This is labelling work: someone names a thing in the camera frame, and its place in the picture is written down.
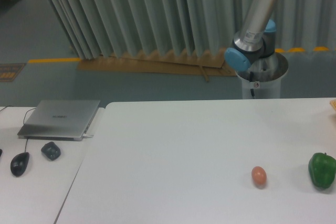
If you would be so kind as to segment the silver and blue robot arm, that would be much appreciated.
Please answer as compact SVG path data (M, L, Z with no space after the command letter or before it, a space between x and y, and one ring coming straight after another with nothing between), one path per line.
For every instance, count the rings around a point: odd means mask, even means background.
M226 63L236 71L246 71L260 58L274 53L276 25L270 20L277 0L253 0L232 45L226 49Z

